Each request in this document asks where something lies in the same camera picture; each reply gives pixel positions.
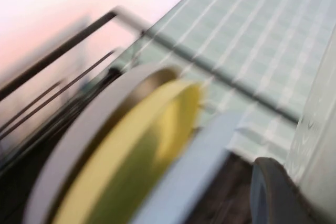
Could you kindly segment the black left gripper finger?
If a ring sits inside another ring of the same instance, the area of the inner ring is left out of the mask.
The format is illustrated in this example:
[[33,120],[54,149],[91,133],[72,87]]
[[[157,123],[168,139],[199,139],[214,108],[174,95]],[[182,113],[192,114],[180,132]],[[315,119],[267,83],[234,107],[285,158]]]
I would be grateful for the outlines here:
[[315,223],[312,208],[284,167],[259,157],[253,164],[250,186],[252,223]]

